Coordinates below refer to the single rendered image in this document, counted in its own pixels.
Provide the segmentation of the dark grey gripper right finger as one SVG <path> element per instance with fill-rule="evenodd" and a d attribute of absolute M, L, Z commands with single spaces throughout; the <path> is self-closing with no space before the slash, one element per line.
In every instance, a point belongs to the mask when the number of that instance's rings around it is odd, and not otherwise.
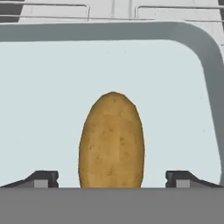
<path fill-rule="evenodd" d="M 167 171 L 165 178 L 166 188 L 222 188 L 222 185 L 216 185 L 203 179 L 198 179 L 189 171 Z"/>

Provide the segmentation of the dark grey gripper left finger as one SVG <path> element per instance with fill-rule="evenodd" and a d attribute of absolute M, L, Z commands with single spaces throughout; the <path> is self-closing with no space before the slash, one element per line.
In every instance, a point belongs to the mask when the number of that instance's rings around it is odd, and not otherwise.
<path fill-rule="evenodd" d="M 35 171 L 25 179 L 2 185 L 2 188 L 58 188 L 58 178 L 57 171 Z"/>

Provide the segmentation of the brown potato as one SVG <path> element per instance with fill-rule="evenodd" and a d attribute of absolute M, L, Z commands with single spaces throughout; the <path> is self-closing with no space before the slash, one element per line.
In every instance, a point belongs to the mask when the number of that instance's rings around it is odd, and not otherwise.
<path fill-rule="evenodd" d="M 90 109 L 79 146 L 82 188 L 139 188 L 144 177 L 144 133 L 136 106 L 107 93 Z"/>

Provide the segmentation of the grey oven tray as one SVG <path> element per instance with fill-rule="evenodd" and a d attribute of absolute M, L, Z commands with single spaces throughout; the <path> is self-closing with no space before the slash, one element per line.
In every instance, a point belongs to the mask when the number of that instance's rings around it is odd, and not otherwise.
<path fill-rule="evenodd" d="M 76 187 L 83 123 L 111 91 L 141 117 L 144 186 L 169 170 L 218 183 L 223 75 L 215 40 L 184 22 L 0 24 L 0 186 L 56 170 Z"/>

